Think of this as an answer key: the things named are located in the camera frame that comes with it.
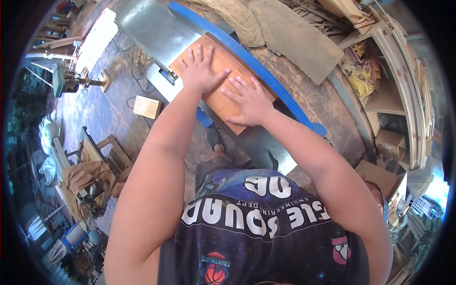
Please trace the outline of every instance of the cardboard box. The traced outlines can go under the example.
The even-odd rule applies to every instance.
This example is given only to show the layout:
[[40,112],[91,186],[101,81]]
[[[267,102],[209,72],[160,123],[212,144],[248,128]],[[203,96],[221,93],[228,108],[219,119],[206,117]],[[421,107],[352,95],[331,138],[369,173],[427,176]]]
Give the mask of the cardboard box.
[[395,194],[399,198],[405,195],[407,189],[407,173],[399,177],[379,166],[362,160],[355,168],[356,173],[365,181],[371,181],[380,188],[386,201],[391,201]]
[[400,161],[406,151],[405,137],[387,130],[380,130],[375,138],[375,145],[380,154]]

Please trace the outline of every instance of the right hand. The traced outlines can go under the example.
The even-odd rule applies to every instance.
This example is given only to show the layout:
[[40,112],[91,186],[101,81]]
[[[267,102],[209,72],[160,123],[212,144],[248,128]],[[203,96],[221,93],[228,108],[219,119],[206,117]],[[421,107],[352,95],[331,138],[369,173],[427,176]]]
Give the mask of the right hand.
[[271,101],[263,92],[261,84],[254,77],[251,77],[250,81],[255,89],[239,76],[229,79],[239,95],[224,88],[221,89],[223,94],[241,106],[241,115],[227,117],[227,122],[246,126],[263,125],[270,112],[275,111]]

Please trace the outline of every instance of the workbench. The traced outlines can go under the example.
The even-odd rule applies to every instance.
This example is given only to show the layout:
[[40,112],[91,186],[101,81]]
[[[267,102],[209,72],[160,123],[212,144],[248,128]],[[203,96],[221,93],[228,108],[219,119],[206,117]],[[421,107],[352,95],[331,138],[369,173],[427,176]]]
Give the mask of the workbench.
[[[190,9],[176,2],[165,6],[156,1],[133,0],[117,14],[115,23],[154,58],[155,63],[149,68],[147,78],[169,102],[183,88],[182,79],[177,77],[169,66],[195,40],[209,32],[244,61],[252,73],[256,73],[256,77],[278,95],[276,109],[319,135],[326,135],[326,129],[320,123],[313,123],[308,119],[294,98],[255,57],[223,30]],[[206,127],[214,122],[223,129],[255,166],[276,169],[284,175],[296,167],[296,162],[288,151],[264,128],[247,127],[236,135],[204,101],[200,102],[196,117]]]

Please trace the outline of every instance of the yellow cloth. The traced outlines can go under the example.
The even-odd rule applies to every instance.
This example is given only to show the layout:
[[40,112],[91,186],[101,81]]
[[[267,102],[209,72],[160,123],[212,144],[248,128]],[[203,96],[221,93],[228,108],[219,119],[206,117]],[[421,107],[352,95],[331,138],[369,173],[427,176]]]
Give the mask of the yellow cloth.
[[[360,79],[359,78],[360,75],[363,75],[365,80]],[[365,96],[368,96],[368,95],[370,95],[373,92],[373,86],[368,81],[368,79],[370,77],[371,77],[370,74],[367,73],[364,69],[361,69],[361,68],[357,69],[354,72],[352,72],[348,76],[348,81],[353,86],[353,88],[355,88],[358,91],[359,96],[361,98],[365,97]]]

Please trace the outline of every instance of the metal grate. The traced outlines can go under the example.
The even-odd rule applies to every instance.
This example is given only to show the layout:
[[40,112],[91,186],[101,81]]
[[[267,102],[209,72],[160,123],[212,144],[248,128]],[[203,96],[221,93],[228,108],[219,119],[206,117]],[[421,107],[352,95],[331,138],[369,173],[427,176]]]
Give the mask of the metal grate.
[[34,151],[31,155],[33,164],[37,165],[38,163],[43,162],[47,158],[47,154],[43,149]]
[[119,154],[115,151],[114,147],[111,147],[106,160],[109,163],[109,167],[113,171],[114,175],[117,177],[119,176],[125,169],[127,169],[127,165],[125,164],[124,160],[119,156]]

